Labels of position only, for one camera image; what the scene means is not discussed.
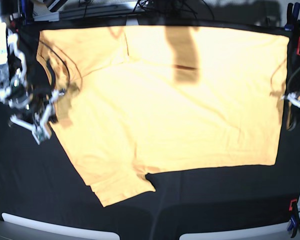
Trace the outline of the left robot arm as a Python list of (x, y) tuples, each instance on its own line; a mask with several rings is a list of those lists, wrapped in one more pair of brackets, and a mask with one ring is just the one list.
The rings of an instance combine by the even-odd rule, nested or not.
[(281, 99), (288, 101), (286, 130), (291, 132), (300, 123), (300, 89), (283, 95)]

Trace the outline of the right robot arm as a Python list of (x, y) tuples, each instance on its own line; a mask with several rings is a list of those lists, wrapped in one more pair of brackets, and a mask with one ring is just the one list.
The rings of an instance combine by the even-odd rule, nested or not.
[(35, 86), (28, 79), (26, 55), (12, 23), (9, 15), (0, 15), (0, 102), (21, 112), (10, 117), (13, 124), (42, 131), (55, 115), (53, 104), (60, 91), (55, 89), (54, 73), (48, 86)]

